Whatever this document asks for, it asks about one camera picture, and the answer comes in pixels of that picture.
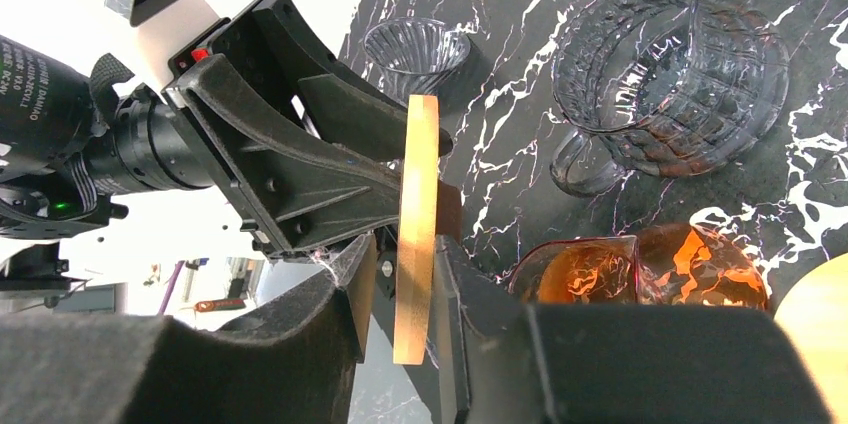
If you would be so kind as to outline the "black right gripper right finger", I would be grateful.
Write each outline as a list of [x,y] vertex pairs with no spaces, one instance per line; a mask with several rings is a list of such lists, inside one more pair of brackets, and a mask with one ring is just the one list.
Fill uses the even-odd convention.
[[525,304],[436,241],[446,423],[828,423],[798,353],[738,307]]

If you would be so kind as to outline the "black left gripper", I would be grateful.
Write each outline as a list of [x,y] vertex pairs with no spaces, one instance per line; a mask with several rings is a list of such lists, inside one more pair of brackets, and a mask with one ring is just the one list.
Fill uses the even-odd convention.
[[404,156],[407,111],[338,60],[292,0],[213,18],[168,66],[174,126],[256,251],[308,252],[397,222],[400,176],[378,162]]

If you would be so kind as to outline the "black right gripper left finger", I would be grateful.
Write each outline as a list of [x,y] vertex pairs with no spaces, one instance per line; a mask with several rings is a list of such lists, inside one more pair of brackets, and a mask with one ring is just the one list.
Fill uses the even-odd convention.
[[344,423],[375,238],[214,332],[170,317],[5,315],[5,423]]

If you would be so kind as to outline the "clear glass ribbed dripper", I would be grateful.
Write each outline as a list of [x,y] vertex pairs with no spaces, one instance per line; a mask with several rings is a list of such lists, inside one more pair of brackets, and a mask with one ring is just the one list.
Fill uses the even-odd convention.
[[437,95],[472,51],[465,33],[440,20],[411,16],[373,26],[362,46],[383,79],[383,92],[404,107],[412,95]]

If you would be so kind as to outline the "wooden ring dripper holder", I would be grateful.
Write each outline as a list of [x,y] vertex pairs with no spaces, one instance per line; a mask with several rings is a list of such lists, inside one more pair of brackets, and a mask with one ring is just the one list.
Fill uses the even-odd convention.
[[408,102],[400,195],[393,362],[420,365],[426,353],[437,221],[439,105]]

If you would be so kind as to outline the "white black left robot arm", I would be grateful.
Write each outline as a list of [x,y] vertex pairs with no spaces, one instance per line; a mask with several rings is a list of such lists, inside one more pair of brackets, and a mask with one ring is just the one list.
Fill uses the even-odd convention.
[[213,18],[166,85],[103,56],[90,76],[1,42],[1,233],[54,240],[127,215],[117,195],[215,187],[268,257],[396,223],[406,111],[320,41],[292,0]]

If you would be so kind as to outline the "amber glass server pitcher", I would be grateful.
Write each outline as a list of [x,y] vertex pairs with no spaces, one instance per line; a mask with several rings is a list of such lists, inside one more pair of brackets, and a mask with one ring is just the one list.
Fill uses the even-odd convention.
[[769,307],[752,260],[727,237],[688,223],[539,245],[508,290],[524,302],[554,304]]

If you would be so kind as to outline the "clear glass server pitcher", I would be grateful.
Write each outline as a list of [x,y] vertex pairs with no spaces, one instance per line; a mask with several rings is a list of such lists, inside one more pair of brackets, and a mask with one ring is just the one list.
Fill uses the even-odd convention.
[[783,109],[789,53],[731,0],[594,0],[558,37],[551,80],[570,125],[551,179],[593,197],[631,171],[690,177],[745,153]]

